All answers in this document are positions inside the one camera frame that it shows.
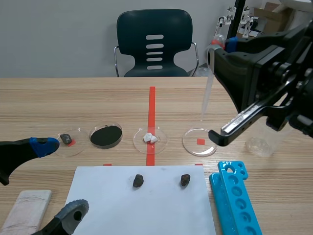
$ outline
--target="white paper sheet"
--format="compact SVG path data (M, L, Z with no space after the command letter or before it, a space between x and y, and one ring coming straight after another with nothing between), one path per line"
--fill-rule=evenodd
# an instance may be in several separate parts
M81 166L66 203L77 199L89 212L74 235L216 235L202 166Z

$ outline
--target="wooden table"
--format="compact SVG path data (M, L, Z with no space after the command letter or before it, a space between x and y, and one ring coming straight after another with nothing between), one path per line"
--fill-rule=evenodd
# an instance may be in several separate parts
M246 164L246 188L263 234L313 234L311 138L293 130L268 158L247 152L249 130L207 158L193 156L183 148L183 134L200 119L205 84L204 77L0 79L0 141L55 137L75 126L89 131L103 120L123 127L123 140L112 149L89 144L74 157L53 154L20 166L11 175L10 185L0 186L0 226L25 189L52 190L43 225L48 223L64 206L78 165L145 165L146 155L134 148L133 135L147 126L149 87L156 86L156 125L169 138L166 149L156 154L156 165L204 165L218 235L221 229L208 177L218 171L219 161L227 160ZM215 81L205 117L208 128L219 130L235 115L231 99Z

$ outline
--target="rack hole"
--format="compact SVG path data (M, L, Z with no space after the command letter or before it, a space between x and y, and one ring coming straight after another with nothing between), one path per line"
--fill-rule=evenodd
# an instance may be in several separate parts
M241 212L239 217L244 221L244 222L251 222L251 216L247 212Z
M256 235L256 231L252 227L245 227L245 231L247 235Z
M243 194L243 191L239 187L233 187L231 192L237 197L240 197Z
M230 175L228 180L230 181L230 183L235 184L235 185L239 183L239 180L235 175Z
M225 170L227 173L236 173L236 170L232 165L226 165Z
M238 208L240 208L242 210L246 208L246 202L243 199L241 199L241 198L238 198L236 200L235 204L236 204L236 207L238 207Z

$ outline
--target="wooden block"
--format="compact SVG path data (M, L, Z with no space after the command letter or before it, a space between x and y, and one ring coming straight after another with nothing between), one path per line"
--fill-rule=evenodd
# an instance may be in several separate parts
M43 219L52 192L50 190L22 191L10 211L0 235L30 235Z

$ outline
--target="chair metal leg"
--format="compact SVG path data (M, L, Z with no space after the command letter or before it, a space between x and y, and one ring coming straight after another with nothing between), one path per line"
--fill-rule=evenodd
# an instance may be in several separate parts
M196 68L195 68L194 72L193 72L192 75L191 75L191 76L193 77L193 75L195 75L195 73L196 73L196 71L197 71L197 68L198 68L198 66L199 66L199 55L198 55L197 44L196 44L196 43L193 43L193 42L191 42L191 44L193 44L193 45L195 46L196 58L197 58L197 65L196 65Z
M116 76L119 77L119 74L118 74L118 69L117 69L117 59L116 59L116 49L118 49L119 46L117 47L114 47L114 61L115 61L115 71L116 71Z

